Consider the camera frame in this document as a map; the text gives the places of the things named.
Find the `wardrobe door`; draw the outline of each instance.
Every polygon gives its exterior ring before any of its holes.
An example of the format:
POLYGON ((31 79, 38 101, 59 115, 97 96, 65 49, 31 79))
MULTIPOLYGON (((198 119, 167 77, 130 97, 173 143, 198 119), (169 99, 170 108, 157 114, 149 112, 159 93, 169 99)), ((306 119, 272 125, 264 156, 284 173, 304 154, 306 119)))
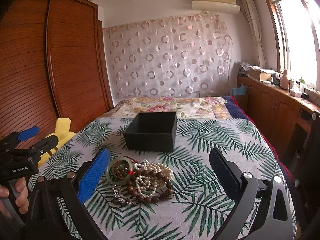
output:
POLYGON ((108 100, 100 68, 98 6, 77 0, 51 0, 48 15, 48 68, 61 117, 78 132, 105 113, 108 100))
POLYGON ((0 22, 0 139, 40 128, 19 148, 53 132, 57 119, 44 51, 49 1, 15 0, 0 22))

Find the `floral bedspread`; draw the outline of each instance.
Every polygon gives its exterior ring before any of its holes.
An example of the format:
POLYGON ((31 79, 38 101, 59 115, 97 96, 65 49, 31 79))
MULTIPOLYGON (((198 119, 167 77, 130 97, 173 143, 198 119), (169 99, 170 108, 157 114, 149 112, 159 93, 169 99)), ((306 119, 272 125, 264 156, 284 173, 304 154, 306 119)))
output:
POLYGON ((177 118, 231 118, 226 100, 222 97, 211 98, 129 98, 119 102, 103 117, 135 117, 143 112, 177 112, 177 118))
MULTIPOLYGON (((55 179, 77 171, 102 147, 108 149, 110 159, 130 156, 138 161, 161 162, 174 172, 173 199, 122 206, 103 176, 93 196, 85 202, 93 219, 109 240, 210 240, 234 206, 209 163, 209 152, 217 147, 242 172, 249 171, 260 179, 271 180, 275 175, 283 179, 294 237, 296 218, 289 189, 272 151, 252 122, 237 118, 178 119, 174 151, 155 153, 127 149, 123 132, 131 121, 128 117, 102 117, 91 122, 40 167, 40 173, 31 177, 29 189, 33 189, 40 175, 55 179)), ((80 238, 64 200, 59 198, 58 203, 69 231, 80 238)), ((259 204, 260 199, 256 199, 238 238, 248 234, 259 204)))

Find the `blue gripper pad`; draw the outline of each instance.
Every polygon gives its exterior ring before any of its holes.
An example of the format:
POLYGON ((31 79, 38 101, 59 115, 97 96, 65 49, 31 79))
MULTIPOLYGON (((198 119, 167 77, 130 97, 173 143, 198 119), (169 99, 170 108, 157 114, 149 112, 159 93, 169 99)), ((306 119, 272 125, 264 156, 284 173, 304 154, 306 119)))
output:
POLYGON ((78 198, 81 203, 91 198, 108 164, 109 152, 106 149, 102 149, 97 153, 97 157, 79 182, 78 198))
POLYGON ((22 131, 17 139, 21 142, 26 141, 30 138, 32 138, 33 136, 36 136, 39 133, 40 129, 37 126, 31 127, 25 131, 22 131))
POLYGON ((238 202, 240 200, 240 185, 236 175, 240 178, 241 171, 235 163, 228 162, 219 152, 217 148, 210 151, 210 165, 228 198, 238 202))

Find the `yellow plush toy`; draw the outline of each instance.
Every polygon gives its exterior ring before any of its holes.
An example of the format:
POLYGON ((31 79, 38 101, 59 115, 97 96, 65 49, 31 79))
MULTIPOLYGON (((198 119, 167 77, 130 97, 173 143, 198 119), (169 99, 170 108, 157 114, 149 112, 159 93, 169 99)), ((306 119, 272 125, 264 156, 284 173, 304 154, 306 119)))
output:
POLYGON ((38 163, 38 168, 44 164, 44 162, 50 158, 52 154, 54 154, 58 149, 60 149, 68 140, 70 140, 76 134, 74 132, 70 132, 70 124, 71 120, 69 118, 58 118, 56 121, 56 129, 53 133, 46 136, 49 137, 51 135, 55 135, 58 137, 58 145, 54 149, 51 149, 49 152, 46 152, 41 155, 41 161, 38 163))

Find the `open black box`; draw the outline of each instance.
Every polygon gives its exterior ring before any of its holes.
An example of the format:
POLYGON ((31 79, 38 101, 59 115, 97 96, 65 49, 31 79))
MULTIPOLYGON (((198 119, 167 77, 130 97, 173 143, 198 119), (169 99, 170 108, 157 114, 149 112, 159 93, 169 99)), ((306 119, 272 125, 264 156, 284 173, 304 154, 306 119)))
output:
POLYGON ((176 112, 139 113, 124 132, 129 150, 172 152, 177 131, 176 112))

